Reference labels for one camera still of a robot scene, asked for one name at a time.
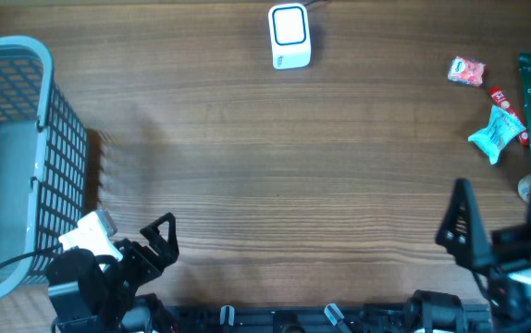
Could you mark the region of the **green lidded jar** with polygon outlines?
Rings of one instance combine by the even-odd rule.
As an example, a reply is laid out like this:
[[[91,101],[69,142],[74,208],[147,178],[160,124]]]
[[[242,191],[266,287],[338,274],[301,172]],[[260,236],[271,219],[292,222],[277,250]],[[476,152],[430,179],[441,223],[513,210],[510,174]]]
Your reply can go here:
[[[529,203],[531,195],[531,174],[523,177],[519,180],[517,186],[517,192],[519,197],[525,202]]]

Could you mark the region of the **light green wipes packet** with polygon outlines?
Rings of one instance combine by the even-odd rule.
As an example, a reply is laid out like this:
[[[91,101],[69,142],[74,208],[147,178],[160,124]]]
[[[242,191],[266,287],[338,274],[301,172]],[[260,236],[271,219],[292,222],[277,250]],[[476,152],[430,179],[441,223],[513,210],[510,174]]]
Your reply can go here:
[[[493,105],[488,125],[468,137],[487,157],[491,165],[498,163],[500,153],[508,143],[525,130],[516,117],[504,109]]]

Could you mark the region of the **red Nescafe sachet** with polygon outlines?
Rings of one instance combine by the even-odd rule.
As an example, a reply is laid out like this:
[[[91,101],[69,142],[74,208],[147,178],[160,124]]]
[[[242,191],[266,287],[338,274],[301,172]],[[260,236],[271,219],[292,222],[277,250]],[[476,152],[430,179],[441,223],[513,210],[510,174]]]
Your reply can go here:
[[[512,117],[514,117],[516,120],[518,120],[523,126],[525,126],[525,123],[522,119],[520,119],[517,111],[514,109],[514,107],[511,105],[508,98],[503,93],[502,89],[499,86],[491,87],[489,90],[489,95],[492,100],[492,102],[499,108],[506,111],[508,114],[510,114]],[[517,135],[518,141],[525,147],[529,146],[529,134],[527,129],[524,129]]]

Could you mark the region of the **red white small packet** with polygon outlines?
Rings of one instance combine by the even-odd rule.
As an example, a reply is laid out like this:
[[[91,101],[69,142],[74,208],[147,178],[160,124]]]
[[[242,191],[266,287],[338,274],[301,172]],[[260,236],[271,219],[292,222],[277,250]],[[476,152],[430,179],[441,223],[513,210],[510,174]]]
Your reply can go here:
[[[451,62],[447,78],[454,82],[479,87],[483,84],[485,67],[482,62],[456,56]]]

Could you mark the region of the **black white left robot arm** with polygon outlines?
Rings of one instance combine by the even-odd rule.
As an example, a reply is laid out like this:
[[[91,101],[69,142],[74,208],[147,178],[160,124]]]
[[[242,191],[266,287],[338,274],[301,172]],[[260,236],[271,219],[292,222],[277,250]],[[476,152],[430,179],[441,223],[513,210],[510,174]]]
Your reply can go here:
[[[138,289],[177,262],[176,218],[167,213],[140,230],[146,245],[112,241],[117,227],[108,211],[95,210],[59,238],[63,252],[45,271],[62,332],[178,332],[179,325],[154,293]]]

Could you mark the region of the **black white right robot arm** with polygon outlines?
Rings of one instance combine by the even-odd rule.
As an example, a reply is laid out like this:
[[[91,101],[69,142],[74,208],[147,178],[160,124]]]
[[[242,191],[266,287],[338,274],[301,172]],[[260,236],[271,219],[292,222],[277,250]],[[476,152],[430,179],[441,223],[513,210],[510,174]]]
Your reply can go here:
[[[469,271],[484,298],[418,290],[403,306],[408,332],[531,332],[531,194],[525,222],[487,232],[471,183],[457,179],[435,242]]]

